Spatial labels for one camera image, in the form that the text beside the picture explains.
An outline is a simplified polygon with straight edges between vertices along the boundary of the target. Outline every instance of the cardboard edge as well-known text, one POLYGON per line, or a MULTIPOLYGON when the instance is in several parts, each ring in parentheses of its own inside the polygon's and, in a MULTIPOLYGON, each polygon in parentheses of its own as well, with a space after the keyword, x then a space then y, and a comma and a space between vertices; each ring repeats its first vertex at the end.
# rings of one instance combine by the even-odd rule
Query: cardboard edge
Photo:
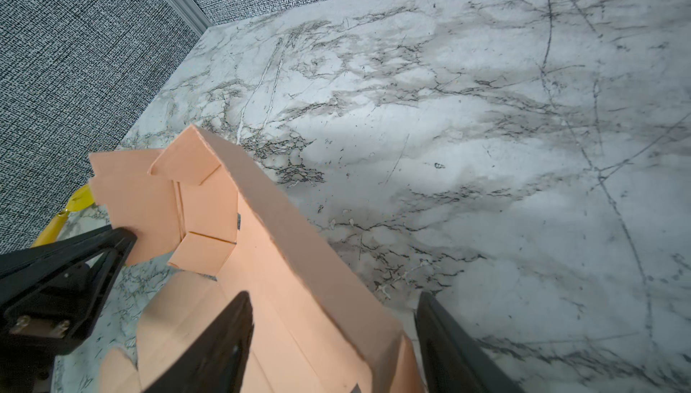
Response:
POLYGON ((185 211, 182 205, 182 193, 180 193, 180 182, 173 181, 173 191, 175 192, 175 204, 177 206, 177 225, 180 229, 180 242, 185 238, 187 229, 185 227, 185 211))
POLYGON ((240 393, 274 393, 264 368, 252 351, 249 352, 240 393))
POLYGON ((91 196, 93 197, 93 204, 96 204, 97 206, 105 205, 103 202, 103 195, 100 193, 100 187, 101 185, 99 183, 98 176, 94 176, 89 179, 89 190, 91 191, 91 196))
POLYGON ((403 334, 390 393, 425 393, 410 338, 403 334))
POLYGON ((111 348, 99 369, 99 393, 140 393, 139 372, 125 352, 111 348))
POLYGON ((236 244, 189 232, 177 245, 168 265, 202 275, 216 276, 236 244))
POLYGON ((147 173, 198 186, 219 165, 216 155, 202 141, 199 129, 191 124, 153 161, 147 173))

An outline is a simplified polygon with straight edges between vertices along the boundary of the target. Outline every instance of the yellow handle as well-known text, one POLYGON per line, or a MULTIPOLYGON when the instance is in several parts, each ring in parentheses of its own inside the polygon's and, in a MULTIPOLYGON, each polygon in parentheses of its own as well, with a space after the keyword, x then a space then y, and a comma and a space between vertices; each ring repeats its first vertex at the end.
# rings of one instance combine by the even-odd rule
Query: yellow handle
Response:
POLYGON ((53 243, 57 239, 57 235, 62 231, 62 227, 67 222, 67 216, 70 216, 70 212, 63 210, 56 214, 54 218, 50 220, 46 228, 39 234, 34 244, 31 247, 43 246, 44 244, 53 243))

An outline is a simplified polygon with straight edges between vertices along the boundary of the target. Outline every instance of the marble surface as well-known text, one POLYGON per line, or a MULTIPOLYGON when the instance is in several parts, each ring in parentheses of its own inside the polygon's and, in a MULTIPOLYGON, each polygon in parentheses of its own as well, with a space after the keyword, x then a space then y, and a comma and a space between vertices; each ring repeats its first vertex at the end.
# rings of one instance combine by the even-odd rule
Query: marble surface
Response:
MULTIPOLYGON (((209 29, 122 147, 190 123, 242 144, 411 333, 428 290, 527 392, 688 391, 690 22, 691 0, 330 0, 209 29)), ((124 270, 56 391, 135 357, 171 271, 124 270)))

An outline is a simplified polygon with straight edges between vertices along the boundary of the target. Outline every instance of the metal screw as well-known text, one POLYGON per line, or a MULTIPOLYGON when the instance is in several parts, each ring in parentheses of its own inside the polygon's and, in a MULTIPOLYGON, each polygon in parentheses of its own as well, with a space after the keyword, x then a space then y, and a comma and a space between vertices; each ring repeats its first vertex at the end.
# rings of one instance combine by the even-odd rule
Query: metal screw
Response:
POLYGON ((31 322, 31 317, 29 315, 22 315, 17 318, 14 326, 10 329, 11 334, 19 334, 25 327, 31 322))
POLYGON ((22 315, 17 319, 17 324, 15 324, 14 326, 16 328, 22 329, 22 328, 26 327, 27 325, 29 325, 30 322, 31 322, 31 317, 29 315, 22 315))
POLYGON ((70 321, 69 320, 62 320, 62 321, 57 323, 55 328, 57 330, 60 330, 60 331, 65 331, 66 329, 70 328, 70 321))

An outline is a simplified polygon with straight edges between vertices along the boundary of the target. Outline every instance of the folded cardboard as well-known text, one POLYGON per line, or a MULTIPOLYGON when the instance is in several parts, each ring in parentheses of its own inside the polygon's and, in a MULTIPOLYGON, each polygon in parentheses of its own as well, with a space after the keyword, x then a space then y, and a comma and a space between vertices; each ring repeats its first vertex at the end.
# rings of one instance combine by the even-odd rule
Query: folded cardboard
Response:
POLYGON ((108 353, 102 392, 146 389, 243 290, 255 324, 243 392, 424 391, 401 324, 241 147, 190 126, 165 150, 90 160, 95 201, 137 235, 128 265, 175 250, 185 270, 142 314, 138 368, 108 353))

